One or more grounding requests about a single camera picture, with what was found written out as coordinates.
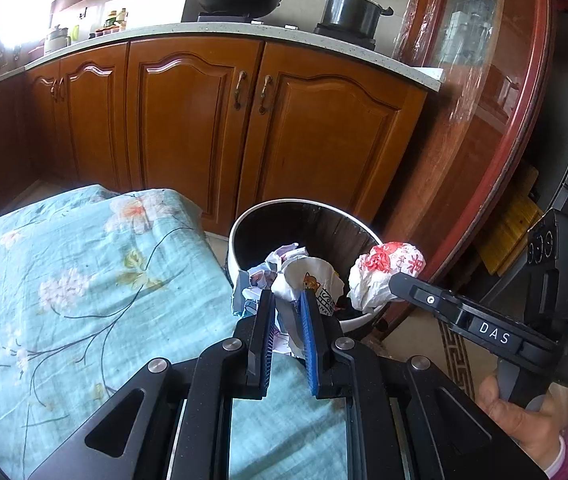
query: gas burner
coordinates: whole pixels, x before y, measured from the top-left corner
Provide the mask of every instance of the gas burner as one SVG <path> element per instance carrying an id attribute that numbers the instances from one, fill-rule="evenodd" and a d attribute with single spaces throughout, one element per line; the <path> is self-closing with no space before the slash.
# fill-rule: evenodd
<path id="1" fill-rule="evenodd" d="M 368 50 L 375 50 L 375 40 L 371 38 L 359 38 L 355 36 L 355 34 L 351 34 L 350 32 L 345 32 L 343 30 L 339 30 L 338 28 L 325 27 L 324 25 L 321 25 L 321 23 L 317 24 L 317 27 L 315 27 L 315 30 L 313 32 L 315 34 L 320 34 L 321 36 L 334 38 L 335 40 L 346 41 L 346 43 L 363 46 Z"/>
<path id="2" fill-rule="evenodd" d="M 199 22 L 229 22 L 229 23 L 250 23 L 251 18 L 245 14 L 237 16 L 227 12 L 200 12 L 197 17 Z"/>

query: human hand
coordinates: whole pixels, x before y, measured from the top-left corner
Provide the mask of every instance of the human hand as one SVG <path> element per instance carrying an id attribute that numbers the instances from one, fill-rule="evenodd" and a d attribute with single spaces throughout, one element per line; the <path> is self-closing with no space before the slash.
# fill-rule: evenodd
<path id="1" fill-rule="evenodd" d="M 486 377 L 480 384 L 477 405 L 508 436 L 519 441 L 542 469 L 547 469 L 560 453 L 560 428 L 554 418 L 556 406 L 550 393 L 546 394 L 539 412 L 527 412 L 516 404 L 499 399 L 495 376 Z"/>

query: silver bolt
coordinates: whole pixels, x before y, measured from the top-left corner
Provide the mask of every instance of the silver bolt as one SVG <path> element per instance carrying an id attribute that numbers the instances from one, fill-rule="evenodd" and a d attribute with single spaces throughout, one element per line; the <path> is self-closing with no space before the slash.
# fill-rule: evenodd
<path id="1" fill-rule="evenodd" d="M 430 368 L 430 360 L 423 355 L 415 355 L 411 357 L 411 366 L 416 370 L 428 370 Z"/>
<path id="2" fill-rule="evenodd" d="M 335 346 L 340 350 L 350 350 L 355 346 L 355 342 L 350 337 L 338 337 Z"/>
<path id="3" fill-rule="evenodd" d="M 222 348 L 224 350 L 228 350 L 232 352 L 233 350 L 239 350 L 241 348 L 241 339 L 237 337 L 229 337 L 228 339 L 224 339 L 222 341 Z"/>
<path id="4" fill-rule="evenodd" d="M 158 374 L 159 372 L 163 372 L 168 367 L 168 363 L 166 359 L 162 359 L 161 357 L 156 357 L 148 364 L 148 371 L 153 374 Z"/>

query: blue floral cloth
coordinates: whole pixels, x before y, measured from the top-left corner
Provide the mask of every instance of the blue floral cloth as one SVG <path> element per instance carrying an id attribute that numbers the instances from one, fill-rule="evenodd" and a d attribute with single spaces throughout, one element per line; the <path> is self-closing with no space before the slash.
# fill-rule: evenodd
<path id="1" fill-rule="evenodd" d="M 232 334 L 231 287 L 171 190 L 73 190 L 0 218 L 0 466 L 28 475 L 153 357 Z M 339 401 L 274 356 L 263 401 L 236 400 L 231 477 L 346 478 Z"/>

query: white speckled countertop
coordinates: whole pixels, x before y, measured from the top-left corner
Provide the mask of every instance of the white speckled countertop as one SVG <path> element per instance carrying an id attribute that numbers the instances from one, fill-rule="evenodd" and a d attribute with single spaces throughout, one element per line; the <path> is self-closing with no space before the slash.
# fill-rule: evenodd
<path id="1" fill-rule="evenodd" d="M 123 32 L 93 38 L 92 40 L 79 41 L 71 46 L 46 54 L 46 56 L 40 57 L 22 68 L 0 75 L 0 81 L 20 72 L 24 72 L 25 70 L 35 68 L 48 61 L 53 61 L 67 54 L 78 52 L 79 50 L 86 50 L 108 43 L 119 43 L 122 41 L 135 40 L 137 38 L 162 36 L 165 34 L 237 34 L 240 36 L 256 36 L 258 38 L 272 38 L 274 40 L 306 44 L 379 66 L 435 92 L 439 91 L 439 87 L 444 79 L 444 71 L 440 68 L 414 68 L 372 50 L 367 50 L 361 46 L 334 40 L 333 38 L 320 36 L 319 34 L 313 34 L 311 32 L 304 32 L 303 30 L 291 30 L 289 28 L 273 27 L 272 25 L 253 25 L 252 23 L 185 22 L 132 28 Z"/>

